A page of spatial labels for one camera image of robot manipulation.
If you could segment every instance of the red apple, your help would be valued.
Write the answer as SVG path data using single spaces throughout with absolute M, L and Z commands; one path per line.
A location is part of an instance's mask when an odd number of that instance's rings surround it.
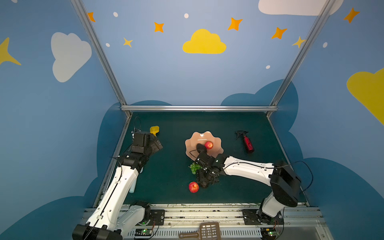
M 199 185 L 197 184 L 197 182 L 191 182 L 191 183 L 189 184 L 189 190 L 190 190 L 190 192 L 192 192 L 192 193 L 197 192 L 197 191 L 199 190 Z
M 211 141 L 206 141 L 204 145 L 207 149 L 212 149 L 214 147 L 214 143 Z

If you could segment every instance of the black spray nozzle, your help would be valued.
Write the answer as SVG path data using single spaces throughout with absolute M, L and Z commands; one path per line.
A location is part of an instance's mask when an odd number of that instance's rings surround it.
M 236 139 L 238 139 L 241 135 L 243 135 L 243 137 L 246 137 L 246 134 L 248 132 L 247 131 L 236 131 L 235 133 L 237 134 Z

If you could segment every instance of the workstation enclosure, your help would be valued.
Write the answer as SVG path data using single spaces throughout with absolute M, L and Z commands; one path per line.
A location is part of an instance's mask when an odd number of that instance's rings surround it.
M 384 213 L 383 7 L 1 3 L 0 240 L 71 239 L 102 199 L 132 131 L 151 126 L 164 148 L 121 214 L 135 201 L 164 209 L 153 239 L 176 239 L 203 221 L 220 222 L 223 239 L 258 239 L 267 228 L 279 228 L 281 240 L 384 238 L 376 221 Z M 292 164 L 304 191 L 284 209 L 284 224 L 246 224 L 243 210 L 271 192 L 260 182 L 220 176 L 189 191 L 196 176 L 185 141 L 205 131 L 235 158 Z M 253 153 L 236 131 L 248 132 Z

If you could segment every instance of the dark green mat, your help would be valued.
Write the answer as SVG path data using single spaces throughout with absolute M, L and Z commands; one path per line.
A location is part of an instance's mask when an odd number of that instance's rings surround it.
M 157 134 L 163 149 L 151 156 L 137 179 L 135 193 L 128 193 L 124 204 L 146 201 L 152 204 L 170 203 L 259 203 L 271 192 L 260 182 L 239 176 L 220 176 L 220 182 L 197 193 L 191 193 L 188 185 L 196 181 L 188 166 L 192 160 L 185 154 L 185 140 L 194 132 L 210 131 L 222 140 L 224 153 L 235 158 L 254 162 L 285 161 L 283 152 L 264 113 L 134 113 L 124 139 L 122 151 L 132 143 L 134 124 L 149 132 L 151 126 L 159 126 Z M 241 138 L 235 131 L 249 133 L 255 152 L 247 154 Z

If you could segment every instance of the brown slotted scoop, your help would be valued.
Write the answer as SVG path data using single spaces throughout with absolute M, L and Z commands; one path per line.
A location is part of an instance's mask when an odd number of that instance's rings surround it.
M 198 232 L 179 233 L 179 238 L 195 237 L 199 240 L 221 240 L 218 222 L 204 222 L 200 224 Z

